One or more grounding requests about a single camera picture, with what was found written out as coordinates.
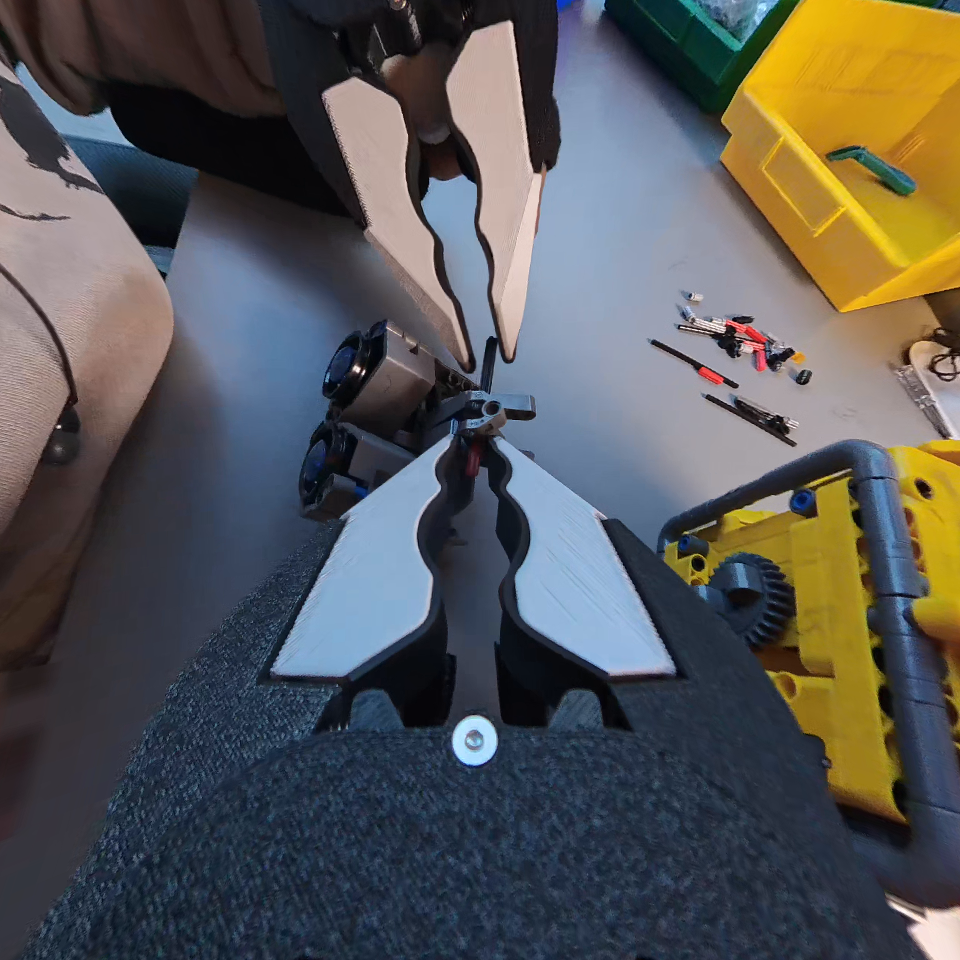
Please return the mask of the grey desk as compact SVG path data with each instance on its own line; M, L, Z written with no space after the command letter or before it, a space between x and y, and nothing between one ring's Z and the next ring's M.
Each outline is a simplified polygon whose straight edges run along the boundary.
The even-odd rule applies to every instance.
M516 361L535 396L508 437L653 544L678 512L844 439L933 438L890 365L934 326L923 299L842 314L722 168L727 136L599 3L559 21L562 146L548 175ZM118 456L55 652L44 778L46 878L11 907L22 943L96 839L144 727L207 636L314 533L296 481L319 383L350 331L417 316L345 224L203 178L169 287L174 338ZM673 330L682 291L742 312L806 354L812 382L721 357L744 394L798 420L798 448L702 399L648 344L708 361Z

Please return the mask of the green brick separator tool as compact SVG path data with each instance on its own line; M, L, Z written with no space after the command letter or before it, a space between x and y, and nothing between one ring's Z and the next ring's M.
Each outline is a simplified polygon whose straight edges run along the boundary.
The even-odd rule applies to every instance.
M879 184L899 197L910 197L918 189L916 180L861 145L851 145L828 151L828 162L855 162L870 173Z

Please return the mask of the dark grey chair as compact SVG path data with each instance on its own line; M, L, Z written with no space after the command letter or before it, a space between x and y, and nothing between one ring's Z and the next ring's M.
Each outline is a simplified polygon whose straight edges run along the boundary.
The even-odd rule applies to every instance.
M125 143L70 134L66 142L166 278L198 171Z

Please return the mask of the grey and black connector pins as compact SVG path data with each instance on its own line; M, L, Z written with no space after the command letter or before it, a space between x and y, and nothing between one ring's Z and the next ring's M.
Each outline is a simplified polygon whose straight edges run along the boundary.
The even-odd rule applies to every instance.
M786 438L786 442L794 443L790 437L799 428L797 420L768 410L761 404L739 394L733 394L730 398L734 411L741 419L745 419L768 433Z

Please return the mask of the yellow brick-built vehicle model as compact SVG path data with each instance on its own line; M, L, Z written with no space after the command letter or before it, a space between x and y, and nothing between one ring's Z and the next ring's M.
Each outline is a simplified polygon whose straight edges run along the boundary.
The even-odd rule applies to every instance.
M834 443L670 518L656 552L822 743L881 886L959 901L959 444Z

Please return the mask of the black axle with red bush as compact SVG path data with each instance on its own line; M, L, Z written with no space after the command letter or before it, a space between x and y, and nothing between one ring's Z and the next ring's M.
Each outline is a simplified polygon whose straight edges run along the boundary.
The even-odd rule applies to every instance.
M664 354L667 354L669 356L672 356L673 358L677 359L684 365L689 366L691 369L693 369L696 372L696 374L700 378L716 386L724 386L733 391L739 390L740 384L737 381L726 377L725 375L715 370L714 368L704 363L701 363L699 360L693 358L689 354L683 353L682 351L678 350L674 346L671 346L665 342L662 342L660 340L653 339L653 338L648 339L648 343L654 349Z

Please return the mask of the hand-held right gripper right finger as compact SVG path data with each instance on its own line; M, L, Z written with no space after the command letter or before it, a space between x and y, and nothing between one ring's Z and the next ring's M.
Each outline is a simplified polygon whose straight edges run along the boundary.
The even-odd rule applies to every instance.
M495 438L489 453L516 625L601 680L676 676L606 516L506 439Z

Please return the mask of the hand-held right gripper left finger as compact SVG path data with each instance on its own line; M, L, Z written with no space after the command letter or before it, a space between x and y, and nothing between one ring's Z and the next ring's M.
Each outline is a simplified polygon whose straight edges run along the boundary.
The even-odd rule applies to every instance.
M436 584L454 458L448 434L343 516L342 529L284 635L273 680L366 680L389 664L443 662L447 618Z

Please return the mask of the person's left forearm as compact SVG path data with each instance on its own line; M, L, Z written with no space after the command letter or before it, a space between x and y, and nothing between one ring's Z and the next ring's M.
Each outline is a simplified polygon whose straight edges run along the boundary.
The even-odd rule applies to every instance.
M285 113L254 1L3 1L1 25L13 60L72 114L101 112L111 84Z

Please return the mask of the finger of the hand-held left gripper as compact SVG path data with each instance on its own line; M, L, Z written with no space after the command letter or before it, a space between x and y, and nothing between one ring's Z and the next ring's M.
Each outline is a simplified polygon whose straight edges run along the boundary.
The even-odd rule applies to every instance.
M419 147L401 102L361 76L331 86L322 102L364 217L367 241L461 369L475 372L443 243L423 211Z
M444 81L451 129L477 187L474 224L488 267L487 298L504 362L516 360L545 172L531 151L514 23L472 29Z

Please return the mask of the green plastic bin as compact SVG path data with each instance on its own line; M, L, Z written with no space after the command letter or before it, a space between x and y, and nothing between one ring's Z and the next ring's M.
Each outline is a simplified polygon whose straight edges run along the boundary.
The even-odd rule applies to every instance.
M604 11L703 113L721 115L797 5L774 2L744 39L696 2L606 1Z

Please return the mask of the white paper sheet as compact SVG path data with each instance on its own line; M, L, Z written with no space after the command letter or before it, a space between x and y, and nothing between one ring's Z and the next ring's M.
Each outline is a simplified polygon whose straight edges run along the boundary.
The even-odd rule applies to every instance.
M926 384L932 387L942 402L943 408L952 419L958 419L959 430L959 376L953 379L943 379L940 374L951 375L958 373L958 360L946 359L936 365L931 365L936 357L946 354L947 348L932 341L918 341L911 345L908 351L909 364L919 372Z

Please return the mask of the pile of small brick pins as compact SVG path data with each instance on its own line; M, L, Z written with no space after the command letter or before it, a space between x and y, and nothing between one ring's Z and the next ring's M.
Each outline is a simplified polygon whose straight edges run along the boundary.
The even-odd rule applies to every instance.
M754 325L748 315L701 316L690 303L677 307L676 329L712 340L728 357L750 357L755 370L778 373L787 366L803 369L807 356Z

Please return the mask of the yellow plastic bin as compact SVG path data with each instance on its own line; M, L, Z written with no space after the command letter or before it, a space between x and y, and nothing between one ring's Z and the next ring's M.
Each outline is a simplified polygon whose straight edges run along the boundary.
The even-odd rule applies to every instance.
M721 162L841 311L958 287L959 15L798 3L722 117ZM829 151L861 145L917 183Z

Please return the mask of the grey brick engine assembly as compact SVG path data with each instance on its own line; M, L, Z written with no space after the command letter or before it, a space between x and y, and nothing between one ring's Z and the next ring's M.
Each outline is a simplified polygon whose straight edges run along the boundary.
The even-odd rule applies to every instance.
M326 412L309 436L297 478L301 515L316 522L344 516L454 434L457 451L438 473L448 484L448 514L445 531L434 528L437 552L450 537L451 517L473 497L476 479L464 474L472 440L485 442L485 455L490 440L510 422L531 422L537 414L532 395L484 392L480 381L389 320L353 331L339 343L321 394Z

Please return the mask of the person's beige hoodie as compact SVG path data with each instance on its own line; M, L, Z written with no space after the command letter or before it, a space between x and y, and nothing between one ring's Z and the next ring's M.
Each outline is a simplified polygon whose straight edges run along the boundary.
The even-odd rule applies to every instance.
M2 59L1 667L50 655L102 486L168 353L160 272Z

